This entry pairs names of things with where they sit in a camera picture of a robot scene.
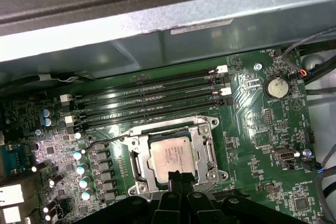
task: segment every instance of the cpu socket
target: cpu socket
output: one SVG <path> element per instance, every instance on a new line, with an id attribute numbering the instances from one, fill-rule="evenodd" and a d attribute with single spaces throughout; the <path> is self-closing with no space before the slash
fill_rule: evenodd
<path id="1" fill-rule="evenodd" d="M 119 140 L 127 145 L 134 175 L 129 195 L 150 199 L 152 193 L 168 189 L 168 172 L 192 173 L 195 190 L 206 190 L 228 179 L 218 170 L 212 129 L 219 119 L 190 116 L 129 129 Z"/>

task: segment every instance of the label sticker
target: label sticker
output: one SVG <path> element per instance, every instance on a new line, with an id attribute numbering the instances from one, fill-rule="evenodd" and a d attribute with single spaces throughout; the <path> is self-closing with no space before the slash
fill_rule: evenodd
<path id="1" fill-rule="evenodd" d="M 193 25 L 193 26 L 176 28 L 176 29 L 172 29 L 170 31 L 170 34 L 175 35 L 175 34 L 187 33 L 189 31 L 196 31 L 196 30 L 216 27 L 216 26 L 226 26 L 226 25 L 231 24 L 232 21 L 233 19 L 226 19 L 226 20 L 214 21 L 214 22 L 201 24 L 201 25 Z"/>

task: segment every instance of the cable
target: cable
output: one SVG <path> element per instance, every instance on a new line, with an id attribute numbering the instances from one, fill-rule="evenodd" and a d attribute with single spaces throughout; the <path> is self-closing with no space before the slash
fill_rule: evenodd
<path id="1" fill-rule="evenodd" d="M 319 33 L 316 33 L 316 34 L 313 34 L 307 38 L 304 38 L 294 44 L 292 44 L 291 46 L 289 46 L 285 52 L 282 54 L 282 60 L 287 63 L 290 67 L 294 68 L 295 70 L 297 70 L 298 72 L 300 72 L 304 77 L 306 77 L 308 75 L 308 73 L 304 70 L 304 69 L 301 69 L 300 67 L 298 67 L 296 64 L 292 63 L 290 60 L 289 60 L 289 53 L 295 49 L 296 47 L 310 41 L 310 40 L 313 40 L 315 38 L 318 38 L 324 34 L 328 34 L 328 33 L 331 33 L 332 31 L 335 31 L 336 30 L 336 26 L 334 27 L 331 27 L 327 30 L 324 30 L 324 31 L 321 31 Z"/>
<path id="2" fill-rule="evenodd" d="M 310 70 L 310 76 L 305 79 L 305 85 L 310 84 L 313 81 L 325 76 L 336 68 L 336 55 Z"/>
<path id="3" fill-rule="evenodd" d="M 323 172 L 321 172 L 320 174 L 317 175 L 316 177 L 316 191 L 317 191 L 317 195 L 320 199 L 321 205 L 324 209 L 324 211 L 326 212 L 326 214 L 329 216 L 329 218 L 336 223 L 336 219 L 331 211 L 331 209 L 328 206 L 327 200 L 324 197 L 324 193 L 323 193 L 323 189 L 322 189 L 322 181 L 327 178 L 330 177 L 332 175 L 336 174 L 336 166 L 332 166 L 329 169 L 324 170 Z"/>
<path id="4" fill-rule="evenodd" d="M 321 95 L 321 94 L 333 94 L 336 93 L 336 87 L 324 88 L 324 89 L 306 89 L 307 95 Z"/>
<path id="5" fill-rule="evenodd" d="M 121 139 L 123 139 L 125 137 L 128 137 L 128 136 L 129 135 L 126 134 L 126 135 L 117 136 L 117 137 L 111 138 L 111 139 L 95 141 L 95 142 L 91 143 L 88 147 L 86 147 L 84 150 L 85 150 L 85 152 L 88 152 L 97 144 L 108 144 L 108 143 L 111 143 L 111 142 L 114 142 L 114 141 L 117 141 L 117 140 L 121 140 Z"/>
<path id="6" fill-rule="evenodd" d="M 328 196 L 331 195 L 334 191 L 336 191 L 336 181 L 331 183 L 323 190 L 324 197 L 328 198 Z"/>
<path id="7" fill-rule="evenodd" d="M 336 144 L 334 144 L 334 146 L 331 148 L 331 150 L 329 151 L 329 153 L 325 156 L 325 158 L 323 159 L 321 166 L 323 168 L 326 167 L 327 162 L 329 161 L 329 159 L 332 157 L 332 155 L 336 152 Z"/>

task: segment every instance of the white connector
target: white connector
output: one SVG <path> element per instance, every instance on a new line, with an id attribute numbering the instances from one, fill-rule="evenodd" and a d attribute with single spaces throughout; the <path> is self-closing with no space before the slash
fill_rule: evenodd
<path id="1" fill-rule="evenodd" d="M 74 126 L 76 118 L 74 115 L 69 115 L 64 117 L 64 122 L 66 126 Z"/>
<path id="2" fill-rule="evenodd" d="M 228 73 L 227 65 L 217 66 L 217 73 Z"/>
<path id="3" fill-rule="evenodd" d="M 59 96 L 61 102 L 70 102 L 72 99 L 71 99 L 71 95 L 69 94 L 62 94 Z"/>
<path id="4" fill-rule="evenodd" d="M 220 89 L 221 91 L 221 95 L 229 95 L 229 94 L 232 94 L 232 92 L 231 92 L 231 88 L 230 87 L 228 87 L 228 88 L 222 88 L 222 89 Z"/>

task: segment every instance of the motherboard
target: motherboard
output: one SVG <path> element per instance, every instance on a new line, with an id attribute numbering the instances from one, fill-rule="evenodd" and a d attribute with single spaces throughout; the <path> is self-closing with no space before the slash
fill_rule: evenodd
<path id="1" fill-rule="evenodd" d="M 71 84 L 3 101 L 6 177 L 37 174 L 31 223 L 74 223 L 192 173 L 216 200 L 239 194 L 317 224 L 314 136 L 302 76 L 281 48 Z M 291 62 L 300 65 L 300 52 Z"/>

